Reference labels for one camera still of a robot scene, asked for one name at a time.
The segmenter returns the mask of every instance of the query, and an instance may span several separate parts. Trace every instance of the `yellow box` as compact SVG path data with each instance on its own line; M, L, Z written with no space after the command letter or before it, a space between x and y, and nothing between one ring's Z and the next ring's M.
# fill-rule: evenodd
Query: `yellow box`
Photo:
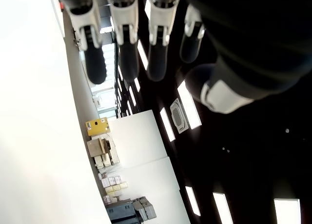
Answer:
M127 182L123 182L123 183L120 184L120 188L121 188L121 189L125 189L125 188L127 188L127 187L128 187Z
M86 127L89 136L111 132L107 118L100 118L88 121L86 122Z
M106 191L106 194L108 194L108 193L114 191L114 189L113 189L112 186L109 186L109 187L106 187L106 188L105 188L105 191Z
M110 196L110 197L114 197L115 196L115 192L113 192L113 191L108 192L107 195Z
M121 188L120 188L120 185L115 185L115 186L113 186L113 190L114 191L118 191L118 190L120 190Z

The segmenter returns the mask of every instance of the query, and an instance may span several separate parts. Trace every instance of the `white panel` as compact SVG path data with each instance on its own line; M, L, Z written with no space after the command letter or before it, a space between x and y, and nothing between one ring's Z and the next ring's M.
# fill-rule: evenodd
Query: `white panel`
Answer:
M111 24L112 24L112 29L115 30L114 23L113 23L113 18L111 17L110 20L111 20Z
M129 108L130 115L132 115L133 113L132 113L132 109L131 109L131 105L130 105L129 101L127 101L127 105L128 105L128 108Z
M189 93L189 91L186 89L185 81L181 83L181 85L177 88L187 119L189 120L189 124L191 129L194 129L201 125L201 121L196 109L196 106L194 104L193 97Z
M111 134L125 168L167 156L152 110L110 123Z
M189 200L190 200L193 212L196 215L200 216L200 211L199 211L199 208L198 208L198 205L197 205L195 194L193 192L193 188L191 188L189 186L186 186L185 189L186 189L187 195L189 197Z
M139 52L140 57L142 59L144 68L145 68L145 70L147 70L148 61L147 61L147 57L146 57L146 54L144 52L144 48L142 46L141 40L138 40L138 42L137 42L137 49L138 49L138 52Z
M233 224L232 216L224 193L214 192L214 201L222 224Z
M160 116L161 116L162 122L165 125L165 129L166 129L166 132L167 132L167 135L168 135L170 142L175 140L176 138L175 138L174 132L172 131L172 128L171 128L171 125L170 125L170 122L169 122L165 108L163 108L161 110Z
M119 66L119 65L118 65L118 72L119 72L119 75L120 75L121 80L123 80L123 76L122 76L122 73L121 73L121 70L120 70L120 66Z
M274 199L277 224L301 224L299 199Z
M134 106L136 106L137 102L136 102L135 96L133 94L132 87L129 87L129 92L130 92L130 96L131 96L131 99L132 99L132 103L133 103Z
M137 79L137 78L135 79L135 84L136 84L136 90L139 92L140 89L141 89L141 86L140 86L140 84L138 83L138 79Z
M0 223L110 223L51 0L3 0L0 11Z

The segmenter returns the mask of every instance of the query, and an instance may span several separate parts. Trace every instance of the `ceiling light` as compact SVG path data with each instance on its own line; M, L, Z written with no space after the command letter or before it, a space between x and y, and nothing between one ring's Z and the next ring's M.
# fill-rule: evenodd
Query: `ceiling light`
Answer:
M150 0L146 0L145 13L148 17L148 20L151 20L151 2L150 2Z
M120 70L120 67L119 67L119 66L118 66L118 72L119 72L119 75L120 75L121 80L123 80L123 77L122 77L121 70Z
M128 105L128 108L129 108L130 115L132 115L133 113L132 113L132 110L131 110L131 106L130 106L130 102L129 102L129 101L127 101L127 105Z
M137 78L135 79L135 85L136 85L137 91L139 92L141 87L140 87L140 84L138 83L138 79Z
M121 88L121 84L120 84L119 79L117 79L117 82L118 82L118 86L119 86L119 88L120 88L120 91L122 92L122 88Z
M111 17L111 24L112 24L112 29L114 30L114 23L113 23L113 18Z
M299 199L274 199L277 224L301 224Z
M228 202L224 193L214 192L214 201L218 209L222 224L233 224Z
M133 105L136 106L137 102L136 102L136 100L135 100L135 96L133 95L133 91L132 91L132 88L131 88L131 87L129 87L129 92L130 92L130 96L131 96Z
M191 206L192 206L192 209L193 209L193 212L200 216L200 211L199 211L199 208L198 208L198 205L197 205L197 201L195 199L195 195L194 195L194 192L193 192L193 189L189 186L186 186L186 192L187 192L187 195L189 197L189 200L191 202Z
M120 94L120 91L119 91L119 89L117 88L117 90L118 90L118 95L119 95L119 98L121 99L121 94Z
M109 32L112 32L112 30L113 30L113 28L111 26L107 26L107 27L101 28L99 33L100 34L109 33Z
M142 59L144 68L145 68L145 70L147 70L147 64L148 64L148 62L147 62L147 57L146 57L146 54L145 54L145 52L144 52L144 49L143 49L141 40L138 40L138 42L137 42L137 49L138 49L138 52L139 52L140 57L141 57L141 59Z
M168 119L165 108L163 108L161 110L160 115L161 115L162 121L164 122L168 138L171 142L171 141L175 140L176 138L175 138L174 132L172 131L172 128L170 126L169 119Z
M201 125L201 121L198 115L198 112L196 110L194 100L189 93L189 91L186 89L185 81L181 83L181 85L177 88L177 91L179 92L187 119L189 120L191 129L194 129Z

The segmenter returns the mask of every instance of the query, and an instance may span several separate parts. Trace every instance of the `cardboard box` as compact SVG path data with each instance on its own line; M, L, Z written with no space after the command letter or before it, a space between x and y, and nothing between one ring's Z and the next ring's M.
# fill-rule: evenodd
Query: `cardboard box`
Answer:
M101 181L102 181L103 187L110 186L108 178L102 179Z
M120 188L120 185L115 185L115 186L113 186L113 190L114 191L118 191L118 190L120 190L121 188Z
M120 178L120 176L116 176L116 177L115 177L115 181L116 181L116 184L121 184L121 178Z
M114 191L115 192L115 196L121 196L122 195L122 190L118 190L118 191Z
M121 188L121 189L124 189L124 188L127 188L127 187L128 187L127 182L123 182L123 183L121 183L121 184L119 184L119 185L120 185L120 188Z
M106 187L106 188L105 188L105 191L106 191L106 194L108 194L108 193L114 191L114 189L113 189L112 186L109 186L109 187Z
M103 153L100 140L90 140L87 142L90 157L97 157Z
M111 192L107 193L107 195L110 197L115 197L115 192L111 191Z
M116 185L116 181L114 177L108 178L111 186Z
M111 203L117 203L118 199L116 197L111 197Z
M89 136L111 132L107 122L107 118L100 118L88 121L86 122L86 127Z

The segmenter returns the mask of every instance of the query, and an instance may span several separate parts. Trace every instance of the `white wall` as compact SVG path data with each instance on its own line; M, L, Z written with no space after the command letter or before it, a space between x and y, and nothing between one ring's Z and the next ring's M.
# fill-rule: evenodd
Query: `white wall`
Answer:
M120 175L128 183L120 198L145 196L157 215L146 224L189 224L152 110L109 121L109 125L121 168L108 176Z
M110 223L51 0L4 0L0 16L0 223Z
M146 111L109 122L124 168L167 157L153 112Z

